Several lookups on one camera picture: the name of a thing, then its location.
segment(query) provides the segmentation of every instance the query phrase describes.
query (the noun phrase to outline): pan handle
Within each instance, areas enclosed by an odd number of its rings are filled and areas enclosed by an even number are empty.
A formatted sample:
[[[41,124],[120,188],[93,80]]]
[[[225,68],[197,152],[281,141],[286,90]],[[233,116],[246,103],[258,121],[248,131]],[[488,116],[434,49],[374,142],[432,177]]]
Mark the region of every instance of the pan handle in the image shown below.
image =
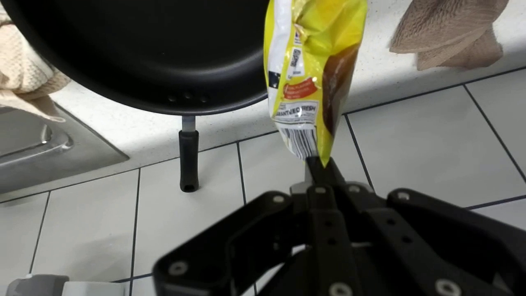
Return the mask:
[[[197,149],[199,131],[195,129],[195,116],[182,116],[182,129],[179,131],[180,154],[180,190],[194,192],[199,188],[197,175]]]

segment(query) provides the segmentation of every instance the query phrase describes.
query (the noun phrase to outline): food package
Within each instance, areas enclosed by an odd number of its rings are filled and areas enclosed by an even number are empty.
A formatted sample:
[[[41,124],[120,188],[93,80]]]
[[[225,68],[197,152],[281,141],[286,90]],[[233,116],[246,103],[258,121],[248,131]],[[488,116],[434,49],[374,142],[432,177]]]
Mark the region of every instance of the food package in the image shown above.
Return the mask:
[[[330,159],[365,16],[366,0],[269,0],[263,44],[269,114],[297,157]]]

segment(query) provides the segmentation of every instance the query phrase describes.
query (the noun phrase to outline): frying pan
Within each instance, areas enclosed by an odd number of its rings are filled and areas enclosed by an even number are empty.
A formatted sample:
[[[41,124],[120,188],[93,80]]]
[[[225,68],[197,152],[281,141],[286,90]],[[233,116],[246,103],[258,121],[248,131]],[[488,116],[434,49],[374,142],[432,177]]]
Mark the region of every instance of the frying pan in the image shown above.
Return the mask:
[[[29,44],[79,83],[129,106],[184,116],[182,188],[197,188],[194,116],[266,96],[266,0],[1,1]]]

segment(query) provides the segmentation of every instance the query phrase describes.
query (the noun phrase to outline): white tile floor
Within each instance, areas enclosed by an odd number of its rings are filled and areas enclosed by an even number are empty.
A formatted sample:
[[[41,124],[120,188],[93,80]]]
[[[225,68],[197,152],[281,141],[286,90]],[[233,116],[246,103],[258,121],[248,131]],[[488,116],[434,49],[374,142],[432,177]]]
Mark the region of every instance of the white tile floor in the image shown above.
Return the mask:
[[[412,187],[526,228],[526,70],[342,116],[333,157],[379,195]],[[28,272],[131,281],[152,296],[157,256],[304,167],[277,133],[202,151],[202,188],[177,188],[179,161],[0,203],[0,294]]]

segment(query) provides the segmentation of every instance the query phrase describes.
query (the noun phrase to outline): beige cloth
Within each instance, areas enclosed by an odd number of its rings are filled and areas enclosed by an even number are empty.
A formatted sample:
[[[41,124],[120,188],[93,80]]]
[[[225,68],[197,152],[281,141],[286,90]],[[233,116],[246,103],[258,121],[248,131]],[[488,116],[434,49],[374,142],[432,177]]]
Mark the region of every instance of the beige cloth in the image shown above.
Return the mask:
[[[392,52],[415,52],[417,68],[485,67],[503,55],[493,21],[508,0],[412,0],[391,40]]]
[[[42,60],[0,4],[0,106],[64,121],[47,93],[69,78]]]

